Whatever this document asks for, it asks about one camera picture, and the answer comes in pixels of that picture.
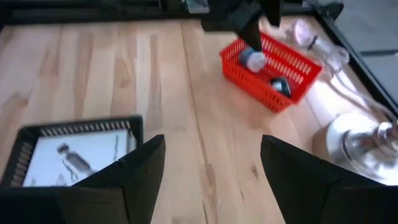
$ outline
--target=plastic container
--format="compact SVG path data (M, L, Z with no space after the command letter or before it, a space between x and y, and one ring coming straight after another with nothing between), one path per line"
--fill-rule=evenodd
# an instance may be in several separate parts
M23 127L19 130L14 141L0 187L22 187L39 137L93 133L118 129L129 130L129 134L134 135L137 139L137 147L143 144L144 125L142 117L139 115L125 118L92 119Z
M267 34L261 33L261 39L267 60L263 70L252 73L239 63L239 54L247 45L238 39L220 52L223 73L228 80L278 113L300 102L321 73L322 66ZM291 98L274 90L269 84L271 78L281 76L285 76L289 82Z

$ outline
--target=wooden tabletop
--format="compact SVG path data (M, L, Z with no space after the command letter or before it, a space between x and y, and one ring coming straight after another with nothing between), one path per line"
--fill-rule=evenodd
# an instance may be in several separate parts
M282 29L297 18L284 17ZM167 143L153 223L283 223L262 169L261 136L311 152L312 136L337 115L367 111L337 80L321 77L297 106L271 113L224 79L218 53L234 39L205 34L198 21L6 27L0 173L22 125L139 113L145 140L165 134ZM348 66L339 76L366 92Z

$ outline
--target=drawing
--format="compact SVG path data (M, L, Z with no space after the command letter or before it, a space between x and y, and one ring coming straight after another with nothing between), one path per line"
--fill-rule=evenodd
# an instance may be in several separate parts
M41 137L23 187L72 186L129 151L127 130Z
M119 144L119 136L116 136L116 140L114 143L114 154L113 154L113 161L116 162L118 159L118 144Z
M58 180L57 180L57 186L67 186L67 182L65 181L65 178L63 177L62 174L60 174L58 176Z
M77 152L70 151L69 146L65 143L60 145L57 149L58 153L63 156L62 163L65 168L70 172L70 180L75 183L79 181L78 174L72 170L74 168L80 174L85 174L86 177L94 174L95 171L91 168L90 164L83 159Z

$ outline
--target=red basket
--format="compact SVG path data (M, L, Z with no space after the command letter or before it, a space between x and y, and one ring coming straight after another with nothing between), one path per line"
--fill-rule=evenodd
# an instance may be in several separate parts
M227 79L278 113L292 103L300 102L319 76L322 67L267 34L262 33L261 39L267 59L262 71L252 73L239 63L239 54L247 45L238 39L220 52L223 73ZM280 76L287 78L292 91L291 98L274 90L269 84L271 78Z

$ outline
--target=dark blue object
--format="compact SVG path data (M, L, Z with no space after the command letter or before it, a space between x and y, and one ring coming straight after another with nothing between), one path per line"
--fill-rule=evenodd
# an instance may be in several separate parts
M273 78L270 80L271 86L274 90L285 95L286 97L292 97L292 91L290 90L289 82L285 77Z
M252 53L254 53L254 49L251 47L247 47L246 49L242 50L242 52L239 54L239 63L246 66L246 62Z

